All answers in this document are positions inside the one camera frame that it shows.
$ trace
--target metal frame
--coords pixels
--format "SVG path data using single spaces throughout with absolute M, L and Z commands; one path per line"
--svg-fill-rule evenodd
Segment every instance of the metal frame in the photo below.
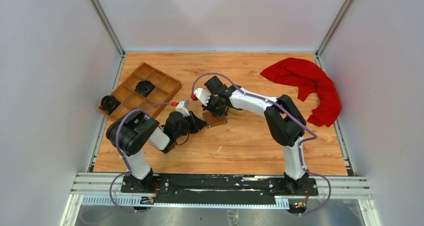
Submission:
M 99 1 L 98 0 L 90 0 L 90 1 L 97 15 L 99 16 L 100 21 L 103 23 L 105 30 L 110 36 L 116 50 L 121 55 L 121 61 L 119 63 L 119 67 L 117 69 L 115 79 L 113 81 L 113 85 L 111 87 L 111 91 L 112 91 L 118 85 L 119 78 L 120 78 L 122 68 L 124 65 L 124 61 L 126 58 L 126 52 L 122 48 L 118 40 L 118 37 L 113 31 L 112 26 L 110 25 Z M 329 28 L 318 50 L 314 52 L 315 62 L 322 69 L 324 66 L 321 61 L 321 55 L 326 49 L 329 41 L 333 37 L 336 29 L 340 25 L 341 21 L 343 20 L 344 16 L 346 15 L 353 1 L 354 0 L 345 0 L 345 2 L 343 3 L 343 6 L 340 8 L 340 11 L 338 12 L 336 18 L 334 19 L 334 22 Z M 190 52 L 204 52 L 204 51 L 191 50 Z M 98 134 L 95 148 L 93 151 L 92 161 L 88 165 L 87 170 L 91 166 L 93 166 L 96 161 L 97 152 L 99 150 L 103 133 L 106 128 L 106 121 L 107 121 L 106 117 L 104 117 L 102 123 L 100 124 L 99 134 Z M 351 164 L 349 160 L 349 150 L 343 138 L 343 133 L 342 133 L 343 130 L 338 120 L 334 123 L 334 128 L 336 130 L 337 138 L 340 144 L 340 150 L 342 152 L 343 158 L 346 161 L 346 167 L 347 168 L 350 167 L 354 171 L 353 165 Z M 101 198 L 101 197 L 107 196 L 109 194 L 109 187 L 112 183 L 112 180 L 116 176 L 117 176 L 117 173 L 107 173 L 107 172 L 79 172 L 77 173 L 60 225 L 73 226 L 76 223 L 80 206 L 84 204 L 83 202 L 84 197 L 86 196 L 86 197 L 92 197 L 92 198 L 99 198 L 99 197 Z M 281 177 L 281 175 L 256 175 L 255 177 L 249 177 L 249 178 L 246 178 L 245 180 L 256 180 L 257 178 L 269 178 L 269 177 L 276 178 L 276 177 Z M 316 179 L 319 195 L 312 196 L 311 198 L 325 199 L 329 191 L 327 182 L 320 177 L 313 177 L 313 178 Z M 327 178 L 330 180 L 331 186 L 332 186 L 332 195 L 331 195 L 332 199 L 358 200 L 365 225 L 367 226 L 381 225 L 376 208 L 374 206 L 374 201 L 371 195 L 371 191 L 368 187 L 368 182 L 365 177 L 328 176 Z M 122 178 L 117 179 L 112 188 L 117 199 L 120 199 L 120 198 L 126 199 L 126 198 L 133 198 L 133 197 L 139 197 L 139 196 L 153 196 L 153 194 L 149 194 L 149 193 L 121 193 L 120 191 L 121 183 L 122 183 Z M 298 199 L 300 197 L 299 196 L 276 196 L 275 198 L 277 202 L 283 202 L 284 200 L 287 200 L 287 199 Z M 193 207 L 193 208 L 203 207 L 202 205 L 180 205 L 180 206 Z M 175 207 L 175 205 L 164 204 L 164 205 L 160 205 L 160 207 Z M 242 208 L 254 208 L 254 206 L 243 205 Z

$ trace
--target brown box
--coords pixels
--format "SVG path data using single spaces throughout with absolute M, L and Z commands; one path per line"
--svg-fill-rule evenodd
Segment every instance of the brown box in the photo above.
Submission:
M 137 84 L 142 80 L 149 80 L 155 86 L 147 97 L 135 91 Z M 110 94 L 120 102 L 120 105 L 110 115 L 103 111 L 100 105 L 97 108 L 109 119 L 116 121 L 132 109 L 146 110 L 154 103 L 170 102 L 181 87 L 180 81 L 143 62 Z M 164 107 L 165 105 L 154 106 L 148 113 L 155 118 Z

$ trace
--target red cloth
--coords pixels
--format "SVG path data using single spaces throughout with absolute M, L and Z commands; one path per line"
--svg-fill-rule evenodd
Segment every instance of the red cloth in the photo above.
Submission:
M 342 110 L 333 81 L 313 62 L 290 57 L 265 68 L 260 75 L 277 84 L 299 86 L 297 98 L 302 101 L 317 92 L 319 106 L 307 119 L 311 124 L 330 127 Z

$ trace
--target wooden table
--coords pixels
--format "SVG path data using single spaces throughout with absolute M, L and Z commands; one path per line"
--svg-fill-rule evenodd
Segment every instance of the wooden table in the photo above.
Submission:
M 178 102 L 190 99 L 193 81 L 199 75 L 218 72 L 251 92 L 272 97 L 289 95 L 307 119 L 319 104 L 316 94 L 309 95 L 302 102 L 297 99 L 297 87 L 276 84 L 260 75 L 266 67 L 290 57 L 314 62 L 311 53 L 128 53 L 119 83 L 145 62 L 182 82 L 182 89 L 173 98 Z M 203 84 L 209 78 L 205 76 L 199 80 L 196 88 L 204 88 Z M 189 100 L 188 108 L 202 118 L 204 111 L 199 101 Z M 166 106 L 157 120 L 164 124 L 174 110 L 174 107 Z M 112 123 L 108 120 L 106 128 Z M 324 175 L 347 175 L 334 127 L 318 127 L 311 123 L 307 126 L 318 135 L 318 139 L 304 144 L 308 168 Z M 285 168 L 282 148 L 271 137 L 265 119 L 251 112 L 243 115 L 229 113 L 228 123 L 191 134 L 185 144 L 176 146 L 168 154 L 149 144 L 143 150 L 155 173 L 281 175 Z M 93 171 L 125 170 L 117 150 L 103 136 Z

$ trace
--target white backdrop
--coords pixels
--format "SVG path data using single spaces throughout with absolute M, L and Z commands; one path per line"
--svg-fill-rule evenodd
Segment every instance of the white backdrop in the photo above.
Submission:
M 59 225 L 118 64 L 89 0 L 0 0 L 0 225 Z
M 99 0 L 127 51 L 315 51 L 344 0 Z
M 423 0 L 356 0 L 323 55 L 382 225 L 422 225 Z

